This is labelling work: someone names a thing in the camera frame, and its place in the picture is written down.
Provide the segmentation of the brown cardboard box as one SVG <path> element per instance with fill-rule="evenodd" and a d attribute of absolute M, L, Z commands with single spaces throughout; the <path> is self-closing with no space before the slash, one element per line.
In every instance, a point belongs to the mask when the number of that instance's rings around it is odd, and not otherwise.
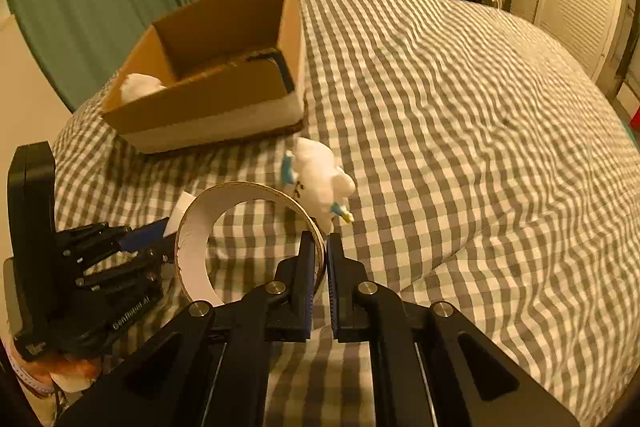
<path fill-rule="evenodd" d="M 145 154 L 285 132 L 305 115 L 305 53 L 298 0 L 196 0 L 143 33 L 101 116 Z M 166 89 L 122 104 L 129 74 Z"/>

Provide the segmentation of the grey white checkered bedspread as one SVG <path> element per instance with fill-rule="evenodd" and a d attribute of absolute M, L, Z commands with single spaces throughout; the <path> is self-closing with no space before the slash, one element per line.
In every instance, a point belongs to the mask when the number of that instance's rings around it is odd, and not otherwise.
<path fill-rule="evenodd" d="M 302 0 L 307 115 L 354 179 L 345 254 L 428 306 L 447 300 L 599 426 L 639 367 L 639 150 L 566 49 L 512 14 L 454 0 Z M 298 134 L 139 154 L 101 118 L 106 87 L 52 146 L 59 229 L 137 228 L 183 191 L 280 185 Z M 304 222 L 266 202 L 217 222 L 207 270 L 224 301 L 297 253 Z M 367 345 L 272 353 L 264 426 L 374 426 Z"/>

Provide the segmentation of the white plush toy blue star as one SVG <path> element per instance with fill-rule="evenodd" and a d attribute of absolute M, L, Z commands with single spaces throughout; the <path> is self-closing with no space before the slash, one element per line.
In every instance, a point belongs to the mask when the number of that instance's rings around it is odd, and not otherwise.
<path fill-rule="evenodd" d="M 334 231 L 335 218 L 354 221 L 347 199 L 356 191 L 355 182 L 323 143 L 298 138 L 293 150 L 285 152 L 280 177 L 285 192 L 316 221 L 323 234 Z"/>

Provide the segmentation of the light blue earbuds case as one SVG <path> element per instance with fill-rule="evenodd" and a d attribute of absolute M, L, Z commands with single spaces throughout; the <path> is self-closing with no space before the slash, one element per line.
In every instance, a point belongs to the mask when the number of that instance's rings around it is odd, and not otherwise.
<path fill-rule="evenodd" d="M 186 213 L 186 210 L 188 210 L 188 208 L 191 206 L 192 202 L 194 202 L 194 199 L 195 196 L 186 191 L 183 191 L 180 194 L 176 205 L 174 209 L 171 210 L 171 214 L 166 223 L 164 237 L 175 234 L 178 231 L 182 217 Z"/>

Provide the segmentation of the white crumpled item in box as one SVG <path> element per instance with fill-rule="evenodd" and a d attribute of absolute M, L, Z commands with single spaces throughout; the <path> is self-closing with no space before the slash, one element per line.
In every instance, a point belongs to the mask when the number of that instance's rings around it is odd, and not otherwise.
<path fill-rule="evenodd" d="M 129 74 L 120 86 L 120 98 L 122 104 L 129 104 L 165 89 L 163 83 L 154 76 Z"/>

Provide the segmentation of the white tape roll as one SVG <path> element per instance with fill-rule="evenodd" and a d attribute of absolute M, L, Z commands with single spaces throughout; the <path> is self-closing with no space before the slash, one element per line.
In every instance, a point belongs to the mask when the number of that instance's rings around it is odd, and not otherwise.
<path fill-rule="evenodd" d="M 198 195 L 186 208 L 178 226 L 175 238 L 176 275 L 184 295 L 191 301 L 204 300 L 213 307 L 224 304 L 210 283 L 206 270 L 209 235 L 216 221 L 229 209 L 257 199 L 281 204 L 305 221 L 307 231 L 314 239 L 312 295 L 320 291 L 326 274 L 326 240 L 308 212 L 294 198 L 276 188 L 254 182 L 235 181 L 209 187 Z"/>

